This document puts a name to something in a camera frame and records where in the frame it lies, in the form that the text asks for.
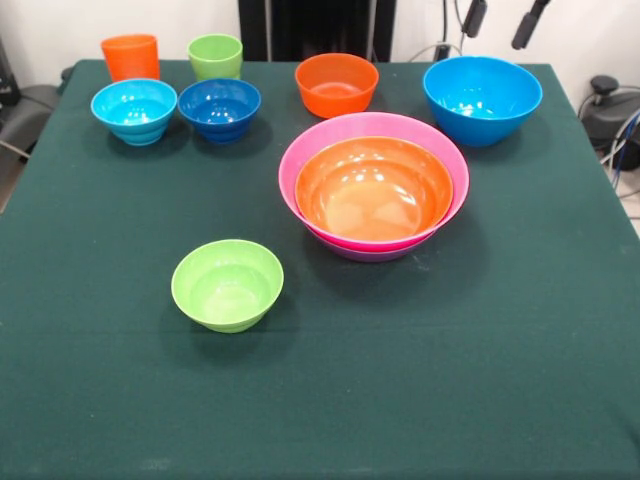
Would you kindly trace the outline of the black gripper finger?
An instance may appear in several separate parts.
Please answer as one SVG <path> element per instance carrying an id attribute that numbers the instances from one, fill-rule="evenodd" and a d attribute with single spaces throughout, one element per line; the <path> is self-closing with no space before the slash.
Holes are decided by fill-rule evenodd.
<path id="1" fill-rule="evenodd" d="M 487 2 L 485 0 L 471 1 L 461 27 L 461 32 L 466 37 L 476 38 L 478 36 L 486 11 Z"/>
<path id="2" fill-rule="evenodd" d="M 549 3 L 550 0 L 534 1 L 531 9 L 523 16 L 511 42 L 511 47 L 514 50 L 521 50 L 527 47 L 542 13 Z"/>

